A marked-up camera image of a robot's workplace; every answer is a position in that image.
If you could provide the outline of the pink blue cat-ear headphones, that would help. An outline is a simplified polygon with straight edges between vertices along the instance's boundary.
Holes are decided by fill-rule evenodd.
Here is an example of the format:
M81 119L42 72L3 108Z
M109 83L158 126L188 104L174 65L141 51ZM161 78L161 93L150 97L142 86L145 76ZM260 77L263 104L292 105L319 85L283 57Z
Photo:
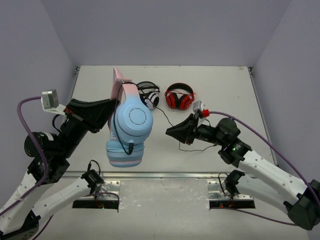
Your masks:
M110 140L106 142L109 164L116 168L138 166L145 152L145 140L153 127L153 115L140 98L138 87L113 68L111 100L115 107L108 121Z

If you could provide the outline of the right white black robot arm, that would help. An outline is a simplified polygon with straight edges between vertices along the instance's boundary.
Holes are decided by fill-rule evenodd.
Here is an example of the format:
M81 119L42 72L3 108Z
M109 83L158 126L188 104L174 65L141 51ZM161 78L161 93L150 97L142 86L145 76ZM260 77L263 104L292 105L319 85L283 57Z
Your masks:
M166 135L182 144L191 145L194 140L220 146L220 158L234 166L224 180L225 189L231 196L240 194L257 198L282 211L291 220L292 226L311 231L320 223L320 183L308 182L301 173L294 176L260 156L239 135L243 121L222 113L224 117L215 127L200 124L200 118L208 117L212 111L204 110L200 115L190 114L183 122L166 130Z

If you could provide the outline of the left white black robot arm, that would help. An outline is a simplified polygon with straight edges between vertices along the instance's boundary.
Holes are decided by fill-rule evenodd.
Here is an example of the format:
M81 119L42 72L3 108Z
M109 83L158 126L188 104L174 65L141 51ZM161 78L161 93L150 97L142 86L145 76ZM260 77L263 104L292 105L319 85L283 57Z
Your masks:
M0 237L3 240L36 239L60 210L82 197L99 197L108 186L94 169L83 173L59 192L43 198L69 167L68 159L86 133L98 133L115 110L118 100L84 102L72 99L68 105L41 102L47 112L65 116L58 134L32 132L22 115L22 102L17 114L28 136L25 153L32 158L24 177L0 212Z

